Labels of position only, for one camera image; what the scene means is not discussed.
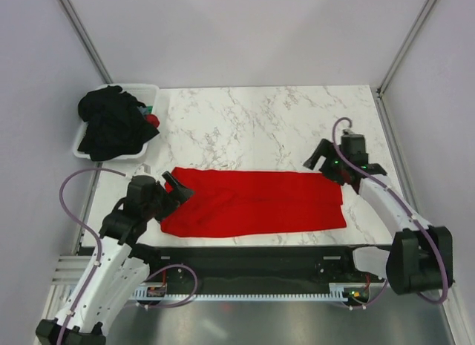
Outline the red t shirt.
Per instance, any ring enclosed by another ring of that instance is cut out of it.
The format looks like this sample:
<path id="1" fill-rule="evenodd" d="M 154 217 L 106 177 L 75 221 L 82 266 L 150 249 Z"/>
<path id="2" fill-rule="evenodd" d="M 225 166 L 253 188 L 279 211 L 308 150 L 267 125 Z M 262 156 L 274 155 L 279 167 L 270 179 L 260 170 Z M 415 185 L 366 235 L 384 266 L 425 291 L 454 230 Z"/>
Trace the red t shirt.
<path id="1" fill-rule="evenodd" d="M 175 237 L 225 238 L 344 229 L 341 187 L 322 174 L 176 167 L 194 194 L 161 222 Z"/>

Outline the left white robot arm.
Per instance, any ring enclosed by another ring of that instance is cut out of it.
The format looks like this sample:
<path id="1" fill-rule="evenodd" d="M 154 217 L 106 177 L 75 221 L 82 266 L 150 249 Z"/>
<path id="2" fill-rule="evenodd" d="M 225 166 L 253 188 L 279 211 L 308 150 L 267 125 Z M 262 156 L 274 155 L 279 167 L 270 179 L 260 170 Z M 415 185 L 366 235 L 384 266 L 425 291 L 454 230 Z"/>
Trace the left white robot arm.
<path id="1" fill-rule="evenodd" d="M 152 247 L 137 241 L 150 220 L 163 221 L 194 194 L 169 172 L 163 178 L 166 187 L 151 176 L 132 177 L 101 229 L 83 226 L 96 241 L 94 252 L 65 305 L 53 319 L 40 320 L 39 343 L 105 344 L 111 324 L 136 288 L 160 277 L 162 261 Z"/>

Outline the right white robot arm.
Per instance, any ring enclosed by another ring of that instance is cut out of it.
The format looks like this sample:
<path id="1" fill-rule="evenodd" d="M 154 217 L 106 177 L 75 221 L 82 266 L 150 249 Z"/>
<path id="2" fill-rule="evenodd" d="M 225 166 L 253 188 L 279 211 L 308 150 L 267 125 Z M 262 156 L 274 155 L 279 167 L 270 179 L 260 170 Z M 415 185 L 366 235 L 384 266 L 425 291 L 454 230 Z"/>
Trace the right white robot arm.
<path id="1" fill-rule="evenodd" d="M 378 215 L 393 237 L 389 248 L 358 246 L 340 262 L 341 275 L 358 280 L 365 273 L 385 279 L 398 295 L 439 291 L 442 303 L 453 285 L 453 238 L 445 226 L 433 226 L 391 186 L 385 169 L 371 163 L 361 134 L 345 131 L 340 144 L 322 139 L 304 167 L 339 185 L 350 185 Z"/>

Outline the red cloth in basket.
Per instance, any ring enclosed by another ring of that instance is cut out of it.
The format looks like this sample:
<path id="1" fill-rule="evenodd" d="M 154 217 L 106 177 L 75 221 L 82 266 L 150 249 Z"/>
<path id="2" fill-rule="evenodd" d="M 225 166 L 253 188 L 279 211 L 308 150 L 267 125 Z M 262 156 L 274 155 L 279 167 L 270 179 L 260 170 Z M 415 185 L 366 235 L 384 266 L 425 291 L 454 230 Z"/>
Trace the red cloth in basket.
<path id="1" fill-rule="evenodd" d="M 153 115 L 153 114 L 148 114 L 145 116 L 145 120 L 151 124 L 152 126 L 154 126 L 155 128 L 159 128 L 160 126 L 160 121 L 159 119 L 157 118 L 157 116 Z"/>

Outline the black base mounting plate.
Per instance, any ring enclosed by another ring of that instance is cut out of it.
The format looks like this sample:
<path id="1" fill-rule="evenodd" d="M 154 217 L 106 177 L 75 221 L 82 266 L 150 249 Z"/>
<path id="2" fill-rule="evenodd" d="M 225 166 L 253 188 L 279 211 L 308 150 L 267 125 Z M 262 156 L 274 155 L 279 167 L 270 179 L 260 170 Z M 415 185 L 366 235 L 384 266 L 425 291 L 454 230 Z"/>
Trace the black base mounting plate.
<path id="1" fill-rule="evenodd" d="M 132 254 L 143 259 L 172 292 L 284 293 L 321 291 L 328 283 L 381 284 L 382 279 L 357 270 L 351 246 L 153 247 L 139 244 Z"/>

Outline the right aluminium frame post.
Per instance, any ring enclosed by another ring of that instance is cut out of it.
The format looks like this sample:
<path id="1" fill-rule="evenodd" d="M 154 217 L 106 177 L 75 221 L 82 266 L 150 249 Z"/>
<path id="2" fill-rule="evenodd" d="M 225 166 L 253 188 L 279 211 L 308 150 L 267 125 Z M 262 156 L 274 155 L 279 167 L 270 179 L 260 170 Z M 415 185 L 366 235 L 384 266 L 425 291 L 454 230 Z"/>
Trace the right aluminium frame post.
<path id="1" fill-rule="evenodd" d="M 419 10 L 414 22 L 410 26 L 409 31 L 407 32 L 401 46 L 399 47 L 396 55 L 393 58 L 389 68 L 387 69 L 386 74 L 384 75 L 381 83 L 377 88 L 373 89 L 373 92 L 376 94 L 377 99 L 382 99 L 384 93 L 389 88 L 390 83 L 393 81 L 394 76 L 399 70 L 399 67 L 403 63 L 406 55 L 412 48 L 414 42 L 416 41 L 418 35 L 422 32 L 426 22 L 430 18 L 431 13 L 433 12 L 435 6 L 438 4 L 439 0 L 425 0 L 421 9 Z"/>

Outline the aluminium frame post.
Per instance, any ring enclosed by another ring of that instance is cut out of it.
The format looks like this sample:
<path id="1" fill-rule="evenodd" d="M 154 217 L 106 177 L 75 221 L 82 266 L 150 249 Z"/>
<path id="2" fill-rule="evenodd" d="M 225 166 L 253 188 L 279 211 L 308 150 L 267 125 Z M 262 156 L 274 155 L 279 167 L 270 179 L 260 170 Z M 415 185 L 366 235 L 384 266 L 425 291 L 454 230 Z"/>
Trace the aluminium frame post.
<path id="1" fill-rule="evenodd" d="M 414 42 L 416 41 L 418 35 L 422 32 L 426 22 L 430 18 L 431 13 L 433 12 L 435 6 L 438 4 L 439 0 L 425 0 L 421 9 L 419 10 L 414 22 L 410 26 L 409 31 L 407 32 L 401 46 L 399 47 L 396 55 L 393 58 L 389 68 L 387 69 L 386 74 L 384 75 L 381 83 L 377 88 L 373 89 L 373 92 L 376 94 L 377 99 L 382 99 L 384 93 L 389 88 L 390 83 L 393 81 L 394 76 L 399 70 L 399 67 L 403 63 L 406 55 L 412 48 Z"/>
<path id="2" fill-rule="evenodd" d="M 112 83 L 113 79 L 111 78 L 110 73 L 101 59 L 90 35 L 88 34 L 85 25 L 82 23 L 82 20 L 80 19 L 73 2 L 71 0 L 57 1 L 68 21 L 70 22 L 75 34 L 78 36 L 82 46 L 85 49 L 85 52 L 93 63 L 93 66 L 96 68 L 97 73 L 100 75 L 102 81 L 104 83 Z"/>

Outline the left aluminium frame post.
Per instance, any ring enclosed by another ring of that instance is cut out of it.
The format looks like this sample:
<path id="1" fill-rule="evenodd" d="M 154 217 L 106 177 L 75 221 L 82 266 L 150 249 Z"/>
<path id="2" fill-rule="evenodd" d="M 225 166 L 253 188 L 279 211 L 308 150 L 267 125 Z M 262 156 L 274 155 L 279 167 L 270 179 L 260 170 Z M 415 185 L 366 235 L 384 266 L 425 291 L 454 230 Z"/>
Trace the left aluminium frame post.
<path id="1" fill-rule="evenodd" d="M 112 83 L 113 79 L 111 78 L 110 73 L 101 59 L 90 35 L 88 34 L 85 25 L 82 23 L 82 20 L 80 19 L 73 2 L 71 0 L 57 1 L 68 21 L 70 22 L 75 34 L 78 36 L 82 46 L 85 49 L 85 52 L 93 63 L 93 66 L 96 68 L 97 73 L 100 75 L 102 81 L 104 83 Z"/>

